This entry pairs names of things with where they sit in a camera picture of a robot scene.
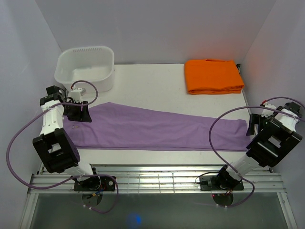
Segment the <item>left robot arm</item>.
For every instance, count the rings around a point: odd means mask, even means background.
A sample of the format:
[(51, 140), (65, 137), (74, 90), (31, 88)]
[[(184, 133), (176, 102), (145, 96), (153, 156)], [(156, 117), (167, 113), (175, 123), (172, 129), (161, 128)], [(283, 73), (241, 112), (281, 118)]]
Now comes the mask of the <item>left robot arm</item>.
[(44, 112), (40, 135), (33, 139), (33, 146), (49, 173), (67, 173), (76, 187), (96, 191), (102, 186), (96, 169), (81, 161), (78, 149), (63, 128), (64, 118), (69, 121), (92, 122), (87, 101), (82, 96), (84, 88), (72, 87), (69, 96), (57, 86), (46, 89), (47, 96), (40, 99)]

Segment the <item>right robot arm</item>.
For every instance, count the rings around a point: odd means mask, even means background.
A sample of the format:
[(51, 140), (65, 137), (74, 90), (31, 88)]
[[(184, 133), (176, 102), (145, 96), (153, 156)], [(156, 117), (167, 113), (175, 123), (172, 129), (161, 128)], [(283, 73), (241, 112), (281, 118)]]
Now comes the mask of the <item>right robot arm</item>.
[(302, 118), (301, 106), (288, 102), (275, 107), (261, 104), (261, 114), (250, 114), (247, 136), (255, 135), (247, 152), (239, 160), (224, 165), (214, 178), (219, 189), (233, 190), (242, 182), (242, 176), (259, 167), (274, 167), (303, 139), (295, 126)]

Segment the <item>purple trousers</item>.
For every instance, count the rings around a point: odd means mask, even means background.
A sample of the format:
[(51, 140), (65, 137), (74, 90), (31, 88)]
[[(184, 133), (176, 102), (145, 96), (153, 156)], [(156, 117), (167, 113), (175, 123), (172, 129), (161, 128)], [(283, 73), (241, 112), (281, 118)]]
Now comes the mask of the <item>purple trousers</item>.
[(104, 103), (91, 107), (91, 123), (63, 121), (77, 147), (136, 150), (245, 151), (250, 143), (245, 120), (217, 121), (210, 117), (177, 114)]

